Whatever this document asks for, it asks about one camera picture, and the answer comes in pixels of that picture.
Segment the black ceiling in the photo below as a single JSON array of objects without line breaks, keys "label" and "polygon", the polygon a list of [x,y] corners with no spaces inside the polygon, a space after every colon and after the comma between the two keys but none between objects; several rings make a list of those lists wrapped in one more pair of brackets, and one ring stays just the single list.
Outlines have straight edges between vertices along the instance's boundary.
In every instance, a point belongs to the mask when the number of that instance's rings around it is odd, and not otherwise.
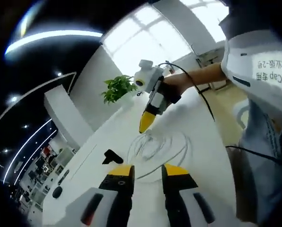
[{"label": "black ceiling", "polygon": [[[75,29],[106,33],[123,16],[148,2],[146,0],[46,0],[31,22],[25,36],[43,31]],[[11,95],[23,95],[29,90],[63,74],[76,71],[80,74],[92,54],[99,47],[99,38],[81,36],[53,37],[20,47],[7,59],[4,52],[18,39],[16,26],[25,12],[35,3],[30,0],[0,1],[0,115],[8,107]],[[48,119],[44,105],[44,92],[63,84],[67,89],[72,78],[60,79],[28,95],[8,111],[0,120],[0,168],[6,168],[22,144]],[[54,127],[43,128],[33,141],[44,140]],[[22,157],[30,156],[37,145],[33,142],[22,150]]]}]

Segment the white desk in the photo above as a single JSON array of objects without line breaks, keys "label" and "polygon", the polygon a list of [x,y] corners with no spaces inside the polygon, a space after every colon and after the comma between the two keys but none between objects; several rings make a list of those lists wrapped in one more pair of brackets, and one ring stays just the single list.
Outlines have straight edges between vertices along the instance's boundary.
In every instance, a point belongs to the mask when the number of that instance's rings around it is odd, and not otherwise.
[{"label": "white desk", "polygon": [[[134,97],[129,109],[120,109],[102,125],[81,147],[64,171],[52,185],[43,204],[43,224],[53,225],[65,215],[68,204],[90,187],[98,187],[108,171],[117,164],[102,165],[104,152],[112,149],[126,160],[128,148],[139,135],[139,122],[147,99]],[[153,130],[166,130],[168,133],[181,131],[191,140],[182,167],[186,168],[200,188],[220,197],[232,209],[236,210],[235,186],[227,152],[205,103],[194,88],[187,90],[176,105],[171,105],[166,112],[157,117]],[[182,156],[177,156],[170,163],[176,165]],[[157,165],[150,162],[136,166],[135,175],[148,172]],[[52,192],[65,171],[70,172],[61,184],[63,192],[58,199]],[[167,226],[165,198],[162,192],[161,170],[135,182],[133,207],[128,226]]]}]

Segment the green leaves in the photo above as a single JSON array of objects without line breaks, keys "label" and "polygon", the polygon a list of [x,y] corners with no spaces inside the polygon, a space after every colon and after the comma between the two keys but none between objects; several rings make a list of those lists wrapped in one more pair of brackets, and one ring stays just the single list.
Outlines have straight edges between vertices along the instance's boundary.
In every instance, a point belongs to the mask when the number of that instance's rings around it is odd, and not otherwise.
[{"label": "green leaves", "polygon": [[116,77],[115,79],[104,81],[104,83],[107,84],[108,89],[107,91],[101,93],[101,95],[104,96],[104,103],[114,103],[126,93],[137,90],[137,86],[135,84],[131,84],[130,79],[132,78],[133,77],[129,77],[127,75],[122,75]]}]

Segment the floor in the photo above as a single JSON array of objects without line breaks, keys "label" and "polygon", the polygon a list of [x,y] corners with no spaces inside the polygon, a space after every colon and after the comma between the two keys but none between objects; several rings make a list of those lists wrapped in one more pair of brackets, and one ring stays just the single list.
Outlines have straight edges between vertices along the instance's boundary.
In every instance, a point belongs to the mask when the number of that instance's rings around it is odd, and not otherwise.
[{"label": "floor", "polygon": [[[243,129],[237,123],[232,110],[236,103],[247,98],[246,94],[232,83],[216,91],[205,91],[203,94],[215,116],[224,145],[236,144],[242,135]],[[248,115],[244,114],[242,116],[243,122],[247,122],[247,118]]]}]

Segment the window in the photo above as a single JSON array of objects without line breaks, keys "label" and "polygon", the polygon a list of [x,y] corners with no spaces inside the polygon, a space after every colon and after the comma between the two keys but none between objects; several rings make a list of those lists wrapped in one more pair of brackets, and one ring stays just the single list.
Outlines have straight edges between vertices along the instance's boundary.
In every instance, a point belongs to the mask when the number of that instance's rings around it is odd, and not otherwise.
[{"label": "window", "polygon": [[102,40],[119,70],[133,76],[141,59],[155,65],[175,61],[192,50],[180,33],[152,6],[146,4],[129,14]]},{"label": "window", "polygon": [[228,15],[228,7],[215,0],[180,0],[202,22],[215,42],[225,40],[219,23]]}]

